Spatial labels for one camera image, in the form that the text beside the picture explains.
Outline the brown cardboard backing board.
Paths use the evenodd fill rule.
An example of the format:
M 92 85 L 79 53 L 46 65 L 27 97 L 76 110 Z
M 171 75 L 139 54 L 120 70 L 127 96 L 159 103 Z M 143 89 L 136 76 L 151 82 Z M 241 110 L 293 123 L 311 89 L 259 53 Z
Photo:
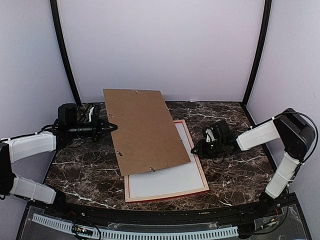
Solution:
M 175 167 L 190 157 L 160 91 L 104 89 L 111 134 L 122 176 Z

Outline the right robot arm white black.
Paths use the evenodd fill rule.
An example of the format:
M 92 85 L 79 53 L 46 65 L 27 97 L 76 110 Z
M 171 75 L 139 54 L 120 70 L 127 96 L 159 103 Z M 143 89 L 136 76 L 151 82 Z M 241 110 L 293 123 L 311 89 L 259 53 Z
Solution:
M 283 112 L 236 134 L 225 120 L 202 129 L 203 138 L 191 153 L 207 159 L 247 152 L 255 147 L 279 142 L 283 147 L 281 161 L 265 187 L 262 201 L 255 205 L 255 213 L 266 217 L 275 208 L 273 200 L 292 183 L 300 168 L 316 150 L 319 130 L 306 114 L 287 108 Z

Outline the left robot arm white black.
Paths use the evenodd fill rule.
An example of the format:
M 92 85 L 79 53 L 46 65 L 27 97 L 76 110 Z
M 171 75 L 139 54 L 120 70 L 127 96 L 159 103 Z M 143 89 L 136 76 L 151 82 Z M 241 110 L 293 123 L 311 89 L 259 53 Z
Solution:
M 39 132 L 1 139 L 1 200 L 14 195 L 42 202 L 51 205 L 51 210 L 58 217 L 67 218 L 71 213 L 71 208 L 65 203 L 65 194 L 62 191 L 15 174 L 12 165 L 28 157 L 64 149 L 76 137 L 91 138 L 93 142 L 98 142 L 117 128 L 116 124 L 99 117 L 93 117 L 88 122 L 56 119 L 52 125 L 44 126 Z

